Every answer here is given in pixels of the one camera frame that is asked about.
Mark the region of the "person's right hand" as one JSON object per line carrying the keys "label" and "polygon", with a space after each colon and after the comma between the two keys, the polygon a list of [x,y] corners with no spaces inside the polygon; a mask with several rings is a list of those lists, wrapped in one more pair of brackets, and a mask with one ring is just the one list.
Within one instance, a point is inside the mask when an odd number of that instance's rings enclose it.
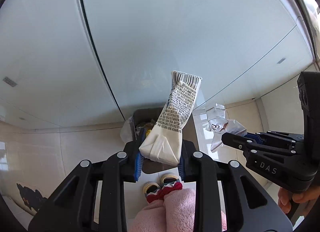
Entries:
{"label": "person's right hand", "polygon": [[319,186],[310,186],[310,188],[301,194],[291,194],[291,192],[284,188],[280,188],[278,191],[278,206],[285,214],[288,214],[291,210],[291,199],[298,204],[307,203],[303,210],[303,216],[306,217],[318,198]]}

